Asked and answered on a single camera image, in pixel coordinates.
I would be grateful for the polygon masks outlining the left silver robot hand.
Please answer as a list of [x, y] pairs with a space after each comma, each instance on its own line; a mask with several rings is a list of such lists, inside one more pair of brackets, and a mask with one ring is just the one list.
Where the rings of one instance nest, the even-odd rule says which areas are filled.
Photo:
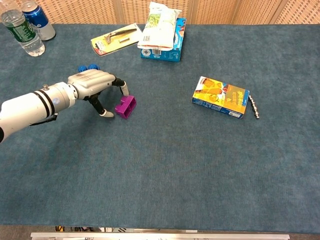
[[88, 69], [68, 77], [68, 85], [75, 88], [77, 99], [89, 101], [101, 117], [113, 118], [114, 114], [107, 111], [100, 103], [98, 97], [102, 91], [109, 87], [119, 87], [123, 96], [129, 95], [127, 83], [115, 75], [98, 70]]

